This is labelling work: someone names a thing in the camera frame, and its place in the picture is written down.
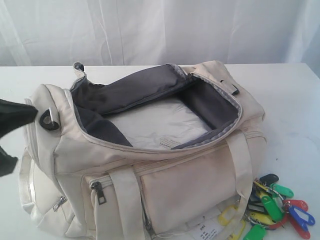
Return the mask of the clear plastic packet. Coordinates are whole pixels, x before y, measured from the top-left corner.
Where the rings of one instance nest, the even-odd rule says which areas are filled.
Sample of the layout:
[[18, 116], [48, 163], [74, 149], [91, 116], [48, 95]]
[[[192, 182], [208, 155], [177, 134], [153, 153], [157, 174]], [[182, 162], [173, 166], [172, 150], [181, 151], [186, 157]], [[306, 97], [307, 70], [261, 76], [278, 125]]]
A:
[[168, 97], [108, 117], [134, 148], [169, 150], [211, 128], [177, 97]]

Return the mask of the white paper tag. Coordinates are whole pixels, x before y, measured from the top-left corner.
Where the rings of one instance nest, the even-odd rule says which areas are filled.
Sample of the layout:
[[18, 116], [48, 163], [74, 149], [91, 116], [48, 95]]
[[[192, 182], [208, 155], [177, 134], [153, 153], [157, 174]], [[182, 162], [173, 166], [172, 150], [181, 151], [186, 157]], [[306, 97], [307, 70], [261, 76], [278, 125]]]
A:
[[197, 217], [187, 222], [187, 236], [192, 240], [212, 240], [226, 227], [232, 218], [227, 218], [222, 215], [208, 218], [205, 216]]

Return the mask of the colourful key tag bunch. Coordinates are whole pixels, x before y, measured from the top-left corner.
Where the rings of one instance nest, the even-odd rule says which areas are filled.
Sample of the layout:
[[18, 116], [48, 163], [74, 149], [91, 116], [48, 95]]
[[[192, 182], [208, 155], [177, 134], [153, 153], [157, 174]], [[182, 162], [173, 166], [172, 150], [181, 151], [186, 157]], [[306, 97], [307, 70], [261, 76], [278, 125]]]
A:
[[251, 229], [244, 235], [244, 240], [262, 240], [267, 231], [283, 228], [287, 222], [304, 240], [311, 234], [308, 227], [316, 224], [315, 218], [308, 212], [309, 206], [303, 200], [293, 199], [294, 192], [278, 184], [279, 177], [269, 173], [253, 181], [252, 191], [235, 231], [229, 240], [239, 240], [246, 223]]

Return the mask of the cream duffel bag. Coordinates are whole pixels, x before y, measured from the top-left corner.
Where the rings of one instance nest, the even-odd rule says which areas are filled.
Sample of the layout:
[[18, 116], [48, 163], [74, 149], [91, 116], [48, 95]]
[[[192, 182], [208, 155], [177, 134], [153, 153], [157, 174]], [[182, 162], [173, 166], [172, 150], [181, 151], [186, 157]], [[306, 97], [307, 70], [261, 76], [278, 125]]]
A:
[[[239, 225], [266, 148], [263, 107], [219, 61], [164, 64], [95, 84], [73, 66], [70, 89], [41, 84], [26, 99], [20, 202], [47, 233], [85, 240], [187, 236], [187, 222]], [[171, 149], [133, 147], [108, 117], [176, 97], [211, 131]]]

